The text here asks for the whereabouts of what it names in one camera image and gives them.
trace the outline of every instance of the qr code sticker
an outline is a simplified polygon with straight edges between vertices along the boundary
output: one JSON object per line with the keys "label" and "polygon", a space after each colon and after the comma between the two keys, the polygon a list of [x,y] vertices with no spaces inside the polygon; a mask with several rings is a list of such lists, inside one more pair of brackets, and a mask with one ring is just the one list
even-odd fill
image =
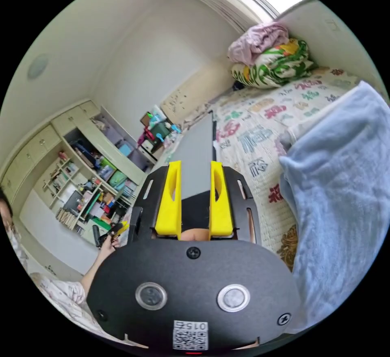
{"label": "qr code sticker", "polygon": [[208,350],[207,322],[173,322],[173,349]]}

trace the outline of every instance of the fisheye lens view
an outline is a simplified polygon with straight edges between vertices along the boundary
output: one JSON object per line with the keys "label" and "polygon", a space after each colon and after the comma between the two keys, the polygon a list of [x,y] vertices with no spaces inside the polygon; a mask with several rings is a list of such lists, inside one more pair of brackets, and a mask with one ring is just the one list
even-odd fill
{"label": "fisheye lens view", "polygon": [[44,303],[113,347],[263,354],[379,253],[389,106],[319,0],[74,0],[1,107],[1,222]]}

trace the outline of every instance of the black handle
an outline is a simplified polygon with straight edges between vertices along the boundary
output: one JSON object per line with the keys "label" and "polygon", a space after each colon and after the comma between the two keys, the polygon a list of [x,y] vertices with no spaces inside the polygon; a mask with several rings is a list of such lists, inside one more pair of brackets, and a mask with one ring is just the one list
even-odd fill
{"label": "black handle", "polygon": [[95,245],[96,245],[96,247],[100,247],[101,245],[100,245],[100,239],[99,239],[100,238],[99,227],[96,224],[94,224],[92,226],[92,231],[93,231],[93,237],[95,239]]}

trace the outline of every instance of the silver button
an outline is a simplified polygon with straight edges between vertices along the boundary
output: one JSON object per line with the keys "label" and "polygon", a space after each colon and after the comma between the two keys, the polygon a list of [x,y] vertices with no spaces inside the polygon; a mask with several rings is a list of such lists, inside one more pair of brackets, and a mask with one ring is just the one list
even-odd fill
{"label": "silver button", "polygon": [[248,305],[250,298],[248,289],[243,285],[230,284],[221,289],[217,297],[217,303],[226,312],[237,312]]}
{"label": "silver button", "polygon": [[167,302],[165,289],[156,283],[143,283],[135,291],[137,303],[145,309],[157,310],[163,308]]}

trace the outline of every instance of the blue blanket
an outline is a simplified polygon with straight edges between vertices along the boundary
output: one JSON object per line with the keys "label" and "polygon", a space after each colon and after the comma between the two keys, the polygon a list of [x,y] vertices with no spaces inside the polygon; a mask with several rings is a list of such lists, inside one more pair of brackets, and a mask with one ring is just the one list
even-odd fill
{"label": "blue blanket", "polygon": [[390,109],[367,83],[280,157],[297,220],[293,276],[302,299],[288,333],[336,310],[363,279],[390,224]]}

